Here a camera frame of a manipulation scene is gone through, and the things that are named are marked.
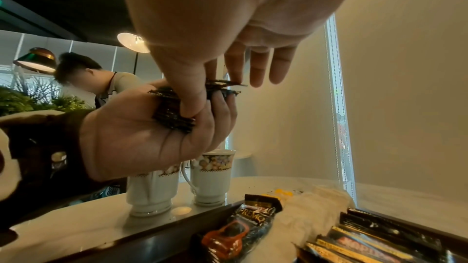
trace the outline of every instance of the brown tray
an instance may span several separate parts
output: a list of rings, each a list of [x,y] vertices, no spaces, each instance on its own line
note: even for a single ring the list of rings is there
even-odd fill
[[[147,231],[84,250],[51,263],[115,263],[115,262],[202,262],[191,239],[196,233],[220,228],[229,216],[243,203],[236,202],[223,207],[188,217],[186,219],[156,227]],[[391,221],[406,225],[422,234],[440,239],[442,246],[455,254],[455,262],[468,262],[468,239],[410,223],[379,213]]]

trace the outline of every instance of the lampshade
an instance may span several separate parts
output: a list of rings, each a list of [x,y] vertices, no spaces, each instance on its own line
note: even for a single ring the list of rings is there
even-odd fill
[[[42,74],[52,74],[57,68],[56,58],[52,51],[45,48],[32,48],[26,55],[13,61],[17,66]]]
[[[131,33],[120,33],[117,35],[117,40],[133,51],[137,51],[140,53],[148,53],[150,50],[145,45],[145,41],[142,37],[131,34]]]

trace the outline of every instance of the ceiling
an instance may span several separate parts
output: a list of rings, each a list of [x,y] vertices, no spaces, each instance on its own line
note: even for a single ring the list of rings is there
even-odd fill
[[[0,29],[120,46],[134,32],[124,0],[0,0]]]

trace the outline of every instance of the white mug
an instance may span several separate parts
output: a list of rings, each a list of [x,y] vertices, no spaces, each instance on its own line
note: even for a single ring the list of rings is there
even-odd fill
[[[195,194],[195,204],[218,206],[226,200],[231,184],[234,150],[216,149],[190,161],[190,180],[182,169],[184,179]]]
[[[171,209],[171,199],[177,195],[179,169],[177,164],[165,171],[128,177],[127,203],[133,205],[130,215],[149,217]]]

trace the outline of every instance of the hand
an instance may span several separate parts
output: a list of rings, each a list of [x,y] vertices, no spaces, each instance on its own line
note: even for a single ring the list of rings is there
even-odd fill
[[[160,99],[148,91],[167,85],[158,80],[116,95],[91,112],[80,130],[80,147],[89,176],[96,181],[164,170],[211,151],[229,135],[237,117],[235,96],[220,91],[195,116],[184,134],[152,119]]]
[[[135,28],[181,97],[186,117],[203,109],[206,74],[214,78],[218,56],[225,55],[231,80],[241,82],[244,51],[251,47],[250,83],[259,87],[274,48],[270,81],[280,83],[297,45],[342,1],[126,0]]]

